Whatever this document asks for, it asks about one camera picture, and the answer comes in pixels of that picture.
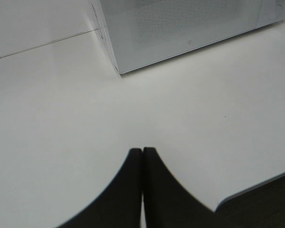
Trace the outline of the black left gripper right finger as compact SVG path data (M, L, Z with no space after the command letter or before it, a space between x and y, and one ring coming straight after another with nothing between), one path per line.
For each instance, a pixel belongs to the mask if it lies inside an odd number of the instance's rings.
M236 227L182 187L155 148L145 147L142 155L142 193L148 228Z

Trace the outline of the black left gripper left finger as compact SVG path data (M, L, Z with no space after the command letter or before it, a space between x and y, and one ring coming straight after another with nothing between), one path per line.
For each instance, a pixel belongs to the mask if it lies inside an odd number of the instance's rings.
M104 191L61 228L139 228L142 209L143 152L129 150Z

